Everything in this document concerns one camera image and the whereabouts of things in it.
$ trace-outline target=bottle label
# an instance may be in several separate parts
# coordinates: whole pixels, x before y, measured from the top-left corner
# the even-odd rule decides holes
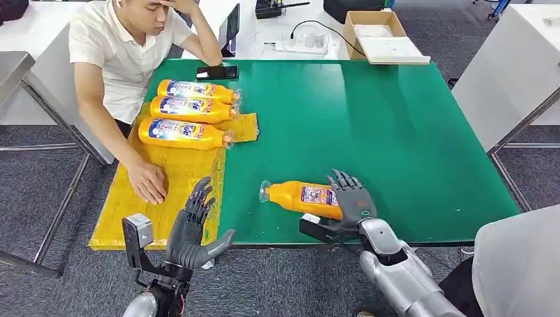
[[[206,125],[175,120],[155,119],[150,124],[148,135],[161,140],[200,139]]]
[[[170,81],[167,95],[173,97],[213,96],[216,91],[214,84],[191,83],[188,81]]]
[[[334,193],[325,188],[303,186],[301,189],[301,201],[304,203],[320,203],[323,205],[338,206]]]
[[[159,108],[162,114],[203,114],[212,109],[212,100],[164,97]]]

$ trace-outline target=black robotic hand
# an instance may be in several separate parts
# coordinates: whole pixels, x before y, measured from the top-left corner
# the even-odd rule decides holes
[[[206,197],[212,191],[212,186],[206,187],[209,182],[210,177],[202,178],[194,186],[185,208],[179,210],[169,234],[164,258],[166,262],[197,269],[231,246],[235,233],[232,229],[207,246],[200,245],[204,221],[215,201],[211,198],[206,202]]]
[[[360,181],[344,172],[338,170],[333,172],[336,180],[331,176],[327,176],[327,179],[342,210],[341,226],[354,228],[362,219],[375,218],[377,216],[375,204]]]

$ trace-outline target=smartphone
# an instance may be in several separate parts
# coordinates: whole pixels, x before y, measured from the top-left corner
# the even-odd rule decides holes
[[[237,77],[237,66],[198,67],[196,69],[196,79],[198,81],[237,79]]]

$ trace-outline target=yellow bottle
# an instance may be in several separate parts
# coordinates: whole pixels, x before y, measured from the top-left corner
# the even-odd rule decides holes
[[[291,180],[270,184],[265,180],[259,191],[261,202],[272,201],[285,209],[331,219],[342,219],[336,196],[331,186]]]
[[[169,79],[159,83],[157,93],[158,96],[214,99],[225,104],[233,104],[239,97],[233,90],[221,85],[171,81]]]
[[[183,122],[148,117],[140,123],[140,140],[161,147],[209,150],[215,147],[230,148],[231,132],[224,132],[204,123]]]
[[[219,123],[233,119],[239,107],[212,99],[157,96],[150,103],[150,113],[164,119]]]

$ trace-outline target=green table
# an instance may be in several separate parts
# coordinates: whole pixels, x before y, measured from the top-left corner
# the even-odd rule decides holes
[[[219,234],[240,246],[318,241],[300,213],[260,203],[263,180],[325,184],[331,168],[358,177],[399,238],[411,245],[472,244],[486,223],[518,209],[435,65],[365,61],[230,60],[242,111],[257,112],[256,142],[227,152]],[[165,61],[161,79],[193,80],[200,62]]]

